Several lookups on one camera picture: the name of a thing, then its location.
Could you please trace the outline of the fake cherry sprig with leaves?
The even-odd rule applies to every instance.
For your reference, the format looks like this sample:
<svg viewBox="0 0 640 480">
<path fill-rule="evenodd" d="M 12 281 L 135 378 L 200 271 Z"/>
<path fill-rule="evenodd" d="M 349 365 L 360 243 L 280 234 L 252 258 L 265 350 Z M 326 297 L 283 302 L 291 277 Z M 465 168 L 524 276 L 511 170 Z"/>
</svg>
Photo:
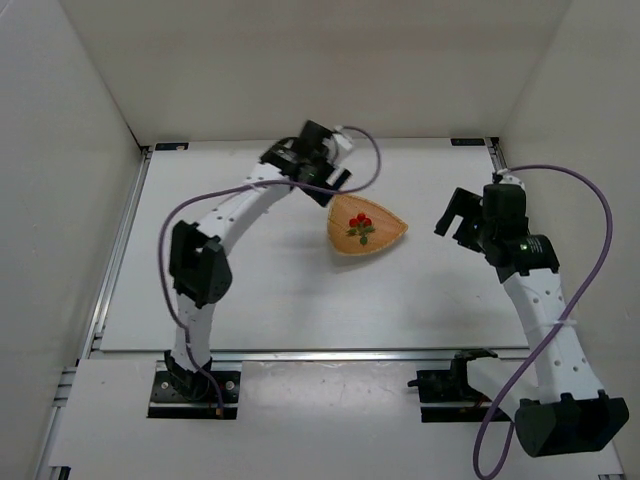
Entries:
<svg viewBox="0 0 640 480">
<path fill-rule="evenodd" d="M 348 237 L 358 238 L 359 244 L 364 246 L 368 244 L 368 236 L 375 232 L 375 228 L 372 219 L 367 215 L 364 221 L 358 221 L 356 216 L 349 220 L 346 235 Z"/>
</svg>

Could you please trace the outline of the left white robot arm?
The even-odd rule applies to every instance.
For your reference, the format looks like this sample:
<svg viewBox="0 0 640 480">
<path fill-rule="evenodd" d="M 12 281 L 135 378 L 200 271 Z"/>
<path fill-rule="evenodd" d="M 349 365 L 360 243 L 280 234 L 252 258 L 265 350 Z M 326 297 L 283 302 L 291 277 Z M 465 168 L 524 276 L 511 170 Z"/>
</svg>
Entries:
<svg viewBox="0 0 640 480">
<path fill-rule="evenodd" d="M 173 388 L 189 402 L 224 403 L 211 373 L 210 332 L 216 304 L 233 279 L 228 256 L 241 236 L 270 206 L 300 188 L 326 206 L 348 180 L 338 164 L 353 150 L 352 139 L 307 121 L 296 137 L 281 139 L 260 157 L 242 188 L 192 223 L 165 223 L 171 236 L 169 272 L 161 285 L 176 325 L 175 343 L 164 354 Z"/>
</svg>

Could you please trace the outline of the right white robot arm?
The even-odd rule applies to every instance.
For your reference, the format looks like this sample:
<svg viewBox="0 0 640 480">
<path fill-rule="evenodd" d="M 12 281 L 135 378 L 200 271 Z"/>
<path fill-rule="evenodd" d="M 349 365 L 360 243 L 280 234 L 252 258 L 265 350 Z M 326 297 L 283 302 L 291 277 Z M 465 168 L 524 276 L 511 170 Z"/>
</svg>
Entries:
<svg viewBox="0 0 640 480">
<path fill-rule="evenodd" d="M 488 184 L 477 195 L 456 188 L 435 232 L 454 218 L 458 245 L 484 256 L 513 303 L 535 354 L 535 381 L 511 381 L 490 351 L 459 354 L 459 382 L 498 400 L 531 457 L 598 452 L 629 419 L 621 397 L 609 396 L 594 374 L 566 313 L 559 261 L 550 240 L 529 231 L 526 193 L 519 183 Z"/>
</svg>

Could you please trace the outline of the woven triangular fruit basket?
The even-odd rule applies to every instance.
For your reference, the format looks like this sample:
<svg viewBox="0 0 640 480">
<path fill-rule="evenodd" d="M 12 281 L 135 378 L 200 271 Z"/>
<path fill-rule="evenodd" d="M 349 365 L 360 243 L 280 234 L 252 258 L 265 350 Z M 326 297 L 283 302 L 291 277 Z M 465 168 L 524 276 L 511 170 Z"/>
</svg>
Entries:
<svg viewBox="0 0 640 480">
<path fill-rule="evenodd" d="M 401 240 L 408 225 L 385 207 L 356 195 L 336 195 L 327 219 L 327 237 L 343 256 L 368 256 Z"/>
</svg>

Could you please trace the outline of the right aluminium frame rail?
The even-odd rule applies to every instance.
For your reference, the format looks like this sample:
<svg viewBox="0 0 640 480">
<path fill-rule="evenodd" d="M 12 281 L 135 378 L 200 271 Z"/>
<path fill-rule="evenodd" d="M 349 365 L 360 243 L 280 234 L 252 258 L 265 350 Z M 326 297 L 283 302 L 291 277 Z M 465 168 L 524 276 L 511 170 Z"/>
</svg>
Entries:
<svg viewBox="0 0 640 480">
<path fill-rule="evenodd" d="M 508 168 L 499 137 L 486 137 L 485 143 L 495 172 Z"/>
</svg>

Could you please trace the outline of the aluminium frame rail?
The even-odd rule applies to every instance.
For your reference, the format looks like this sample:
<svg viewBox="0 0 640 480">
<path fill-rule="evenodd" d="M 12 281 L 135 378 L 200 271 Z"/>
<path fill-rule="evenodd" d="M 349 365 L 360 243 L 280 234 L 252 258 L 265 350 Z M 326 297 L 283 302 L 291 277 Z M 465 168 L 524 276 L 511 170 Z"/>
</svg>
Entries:
<svg viewBox="0 0 640 480">
<path fill-rule="evenodd" d="M 508 168 L 499 137 L 486 137 L 485 143 L 495 172 Z"/>
<path fill-rule="evenodd" d="M 61 422 L 62 410 L 66 406 L 71 393 L 77 366 L 81 360 L 90 357 L 94 340 L 100 337 L 104 330 L 106 316 L 115 291 L 117 277 L 121 269 L 126 244 L 131 233 L 152 153 L 153 146 L 143 146 L 141 148 L 140 160 L 137 162 L 135 175 L 128 191 L 123 211 L 119 217 L 118 229 L 109 249 L 108 261 L 100 276 L 98 289 L 91 297 L 89 312 L 83 319 L 83 335 L 80 337 L 79 347 L 75 351 L 73 362 L 65 365 L 58 376 L 49 417 L 37 455 L 38 462 L 35 473 L 32 476 L 33 479 L 67 479 L 69 477 L 70 467 L 49 465 L 51 451 Z"/>
<path fill-rule="evenodd" d="M 506 360 L 524 360 L 529 349 L 484 347 Z M 356 362 L 356 361 L 449 361 L 460 348 L 442 349 L 374 349 L 374 350 L 214 350 L 211 358 L 215 362 Z M 88 359 L 98 360 L 161 360 L 163 350 L 106 351 L 92 349 Z"/>
</svg>

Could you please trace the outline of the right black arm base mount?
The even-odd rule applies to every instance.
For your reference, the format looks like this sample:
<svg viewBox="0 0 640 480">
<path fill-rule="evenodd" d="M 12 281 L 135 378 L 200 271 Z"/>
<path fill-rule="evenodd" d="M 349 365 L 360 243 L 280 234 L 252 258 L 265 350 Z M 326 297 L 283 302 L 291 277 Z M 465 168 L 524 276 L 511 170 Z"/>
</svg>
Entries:
<svg viewBox="0 0 640 480">
<path fill-rule="evenodd" d="M 407 387 L 418 393 L 421 422 L 481 423 L 490 399 L 468 382 L 468 364 L 479 360 L 500 360 L 489 349 L 463 349 L 456 352 L 446 368 L 422 368 Z"/>
</svg>

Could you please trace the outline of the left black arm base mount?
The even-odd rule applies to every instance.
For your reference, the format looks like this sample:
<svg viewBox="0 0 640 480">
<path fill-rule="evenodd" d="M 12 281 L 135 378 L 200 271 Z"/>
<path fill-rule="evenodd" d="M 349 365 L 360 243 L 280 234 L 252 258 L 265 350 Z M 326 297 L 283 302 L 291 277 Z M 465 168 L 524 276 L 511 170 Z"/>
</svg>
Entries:
<svg viewBox="0 0 640 480">
<path fill-rule="evenodd" d="M 212 370 L 213 377 L 183 369 L 164 352 L 164 365 L 157 365 L 150 391 L 147 417 L 152 419 L 236 420 L 241 390 L 241 372 Z"/>
</svg>

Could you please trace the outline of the left aluminium frame rail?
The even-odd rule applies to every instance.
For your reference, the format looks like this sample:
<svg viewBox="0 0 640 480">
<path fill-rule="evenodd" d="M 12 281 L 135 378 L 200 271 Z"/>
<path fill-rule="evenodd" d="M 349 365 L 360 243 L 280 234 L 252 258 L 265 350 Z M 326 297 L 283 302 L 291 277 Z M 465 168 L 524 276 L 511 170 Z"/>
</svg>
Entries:
<svg viewBox="0 0 640 480">
<path fill-rule="evenodd" d="M 100 276 L 98 289 L 91 297 L 89 312 L 83 319 L 83 335 L 80 337 L 79 347 L 75 351 L 73 362 L 65 365 L 58 376 L 49 417 L 37 455 L 38 462 L 35 473 L 32 476 L 33 479 L 67 479 L 69 477 L 70 467 L 49 465 L 51 451 L 61 422 L 62 410 L 66 406 L 71 393 L 77 366 L 81 360 L 90 357 L 94 340 L 100 337 L 104 330 L 106 316 L 115 291 L 117 277 L 121 269 L 126 244 L 131 233 L 152 153 L 153 146 L 143 146 L 141 148 L 140 160 L 137 162 L 135 175 L 128 191 L 123 211 L 119 217 L 118 229 L 109 249 L 108 261 Z"/>
</svg>

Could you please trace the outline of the front aluminium frame rail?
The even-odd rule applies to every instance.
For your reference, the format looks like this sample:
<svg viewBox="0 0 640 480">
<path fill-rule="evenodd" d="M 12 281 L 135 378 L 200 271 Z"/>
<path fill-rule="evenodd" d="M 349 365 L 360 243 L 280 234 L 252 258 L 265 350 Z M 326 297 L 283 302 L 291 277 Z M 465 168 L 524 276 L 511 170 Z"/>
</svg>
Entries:
<svg viewBox="0 0 640 480">
<path fill-rule="evenodd" d="M 529 349 L 484 347 L 506 360 L 524 360 Z M 211 358 L 215 362 L 356 362 L 356 361 L 449 361 L 460 348 L 442 349 L 374 349 L 374 350 L 214 350 Z M 161 360 L 163 350 L 106 351 L 92 349 L 88 359 L 98 360 Z"/>
</svg>

